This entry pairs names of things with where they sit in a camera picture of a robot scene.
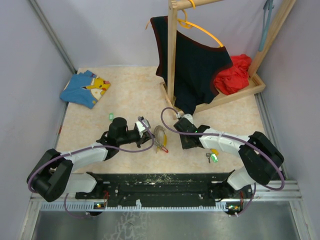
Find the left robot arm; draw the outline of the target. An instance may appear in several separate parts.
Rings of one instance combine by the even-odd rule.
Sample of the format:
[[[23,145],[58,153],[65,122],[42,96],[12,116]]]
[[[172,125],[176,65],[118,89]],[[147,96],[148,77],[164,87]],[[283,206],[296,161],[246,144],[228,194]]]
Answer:
[[[28,189],[42,196],[47,202],[57,200],[63,194],[83,193],[97,199],[103,195],[104,186],[94,173],[76,173],[77,170],[93,163],[105,162],[119,152],[129,153],[122,145],[135,143],[135,153],[141,153],[141,146],[155,141],[150,123],[139,117],[132,130],[128,129],[125,118],[116,117],[100,139],[91,145],[74,150],[59,152],[47,150],[27,177]]]

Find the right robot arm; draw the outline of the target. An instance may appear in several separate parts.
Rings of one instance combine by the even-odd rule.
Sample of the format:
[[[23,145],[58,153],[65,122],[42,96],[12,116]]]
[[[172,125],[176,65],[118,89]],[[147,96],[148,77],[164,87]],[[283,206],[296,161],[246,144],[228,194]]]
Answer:
[[[217,150],[241,159],[243,167],[234,170],[223,185],[227,197],[235,198],[243,187],[254,183],[274,191],[285,187],[280,171],[284,157],[262,132],[255,131],[248,136],[230,134],[207,125],[196,127],[186,117],[181,117],[173,127],[181,137],[183,149]]]

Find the large keyring with keys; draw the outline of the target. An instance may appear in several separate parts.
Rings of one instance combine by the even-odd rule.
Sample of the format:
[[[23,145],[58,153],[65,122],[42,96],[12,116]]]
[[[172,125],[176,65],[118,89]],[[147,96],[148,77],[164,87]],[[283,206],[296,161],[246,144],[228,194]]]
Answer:
[[[161,125],[157,125],[153,130],[154,135],[154,145],[156,147],[156,152],[163,151],[168,153],[167,149],[167,135],[165,133],[165,129]]]

